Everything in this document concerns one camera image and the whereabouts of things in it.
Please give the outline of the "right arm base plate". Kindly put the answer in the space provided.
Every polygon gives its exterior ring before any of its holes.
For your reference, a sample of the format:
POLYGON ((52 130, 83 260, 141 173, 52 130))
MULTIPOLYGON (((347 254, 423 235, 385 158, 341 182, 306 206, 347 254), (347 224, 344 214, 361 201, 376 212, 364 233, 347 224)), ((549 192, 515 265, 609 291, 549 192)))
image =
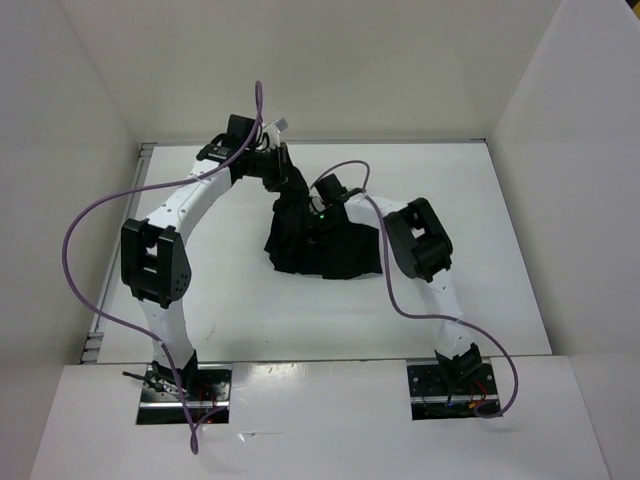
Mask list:
POLYGON ((413 421, 464 419, 475 417, 475 409, 487 415, 501 410, 489 361, 453 389, 446 385, 435 360, 409 362, 406 370, 413 421))

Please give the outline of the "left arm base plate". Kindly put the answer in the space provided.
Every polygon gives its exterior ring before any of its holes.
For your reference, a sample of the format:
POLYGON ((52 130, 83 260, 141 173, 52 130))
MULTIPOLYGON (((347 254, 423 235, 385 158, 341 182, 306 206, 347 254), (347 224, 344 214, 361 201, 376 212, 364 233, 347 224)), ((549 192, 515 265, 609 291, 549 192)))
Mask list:
MULTIPOLYGON (((141 385, 136 418, 137 425, 187 424, 177 386, 161 378, 146 366, 143 374, 123 371, 122 375, 141 385)), ((232 368, 230 365, 201 364, 182 391, 194 423, 200 425, 228 424, 232 368)))

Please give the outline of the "black skirt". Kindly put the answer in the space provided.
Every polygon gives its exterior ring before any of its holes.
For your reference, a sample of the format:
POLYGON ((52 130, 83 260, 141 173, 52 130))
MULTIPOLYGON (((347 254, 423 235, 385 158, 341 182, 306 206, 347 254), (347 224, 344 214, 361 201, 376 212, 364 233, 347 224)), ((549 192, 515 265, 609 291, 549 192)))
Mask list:
POLYGON ((279 197, 264 246, 274 269, 328 280, 380 274, 378 230, 349 221, 344 208, 347 196, 357 191, 329 174, 316 185, 314 197, 295 166, 285 172, 286 181, 275 187, 279 197))

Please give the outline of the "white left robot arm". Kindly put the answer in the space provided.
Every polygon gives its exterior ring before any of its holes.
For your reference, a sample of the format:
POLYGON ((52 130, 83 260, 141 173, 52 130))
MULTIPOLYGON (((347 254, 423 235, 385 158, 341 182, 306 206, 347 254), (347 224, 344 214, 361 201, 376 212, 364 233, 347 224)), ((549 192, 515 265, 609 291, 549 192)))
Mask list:
POLYGON ((121 279, 138 301, 154 341, 150 383, 163 383, 180 400, 197 392, 200 378, 183 307, 192 280, 187 241, 208 210, 238 180, 259 178, 268 187, 287 181, 290 157, 285 143, 247 148, 227 165, 234 153, 224 144, 207 145, 187 184, 144 219, 129 218, 121 227, 121 279))

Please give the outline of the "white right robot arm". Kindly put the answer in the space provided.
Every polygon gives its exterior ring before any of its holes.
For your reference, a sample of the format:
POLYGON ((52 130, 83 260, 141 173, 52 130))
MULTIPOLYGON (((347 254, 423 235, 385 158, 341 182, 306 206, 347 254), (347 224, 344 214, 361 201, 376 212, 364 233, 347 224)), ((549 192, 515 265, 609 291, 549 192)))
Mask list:
POLYGON ((380 234, 385 278, 402 273, 413 282, 426 306, 440 385, 449 396, 465 392, 482 359, 463 325, 453 286, 453 245, 430 203, 424 198, 401 202, 353 189, 319 194, 311 206, 320 221, 345 220, 380 234))

